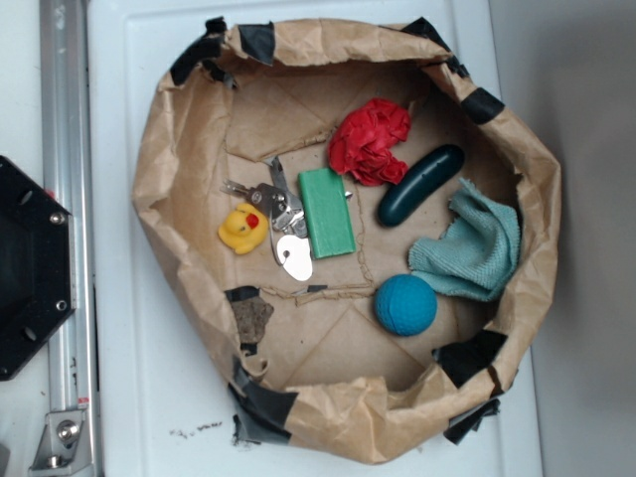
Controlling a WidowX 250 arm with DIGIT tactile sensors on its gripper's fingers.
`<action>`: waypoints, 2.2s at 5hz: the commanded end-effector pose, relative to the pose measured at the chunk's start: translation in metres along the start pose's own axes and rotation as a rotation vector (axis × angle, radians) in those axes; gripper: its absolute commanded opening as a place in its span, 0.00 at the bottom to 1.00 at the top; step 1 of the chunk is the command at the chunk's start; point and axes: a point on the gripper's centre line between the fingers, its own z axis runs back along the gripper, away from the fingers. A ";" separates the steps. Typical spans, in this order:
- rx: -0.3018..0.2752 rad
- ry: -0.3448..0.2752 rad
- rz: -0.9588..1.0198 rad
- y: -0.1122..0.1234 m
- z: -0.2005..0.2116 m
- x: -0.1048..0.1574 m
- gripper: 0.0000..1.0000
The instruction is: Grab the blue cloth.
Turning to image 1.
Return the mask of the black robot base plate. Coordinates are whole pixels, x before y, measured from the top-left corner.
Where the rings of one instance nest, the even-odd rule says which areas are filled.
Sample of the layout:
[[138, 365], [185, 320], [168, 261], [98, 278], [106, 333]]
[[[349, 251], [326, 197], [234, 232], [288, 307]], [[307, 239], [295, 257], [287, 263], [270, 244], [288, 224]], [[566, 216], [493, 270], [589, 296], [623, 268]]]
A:
[[1, 380], [14, 379], [74, 311], [71, 215], [1, 158]]

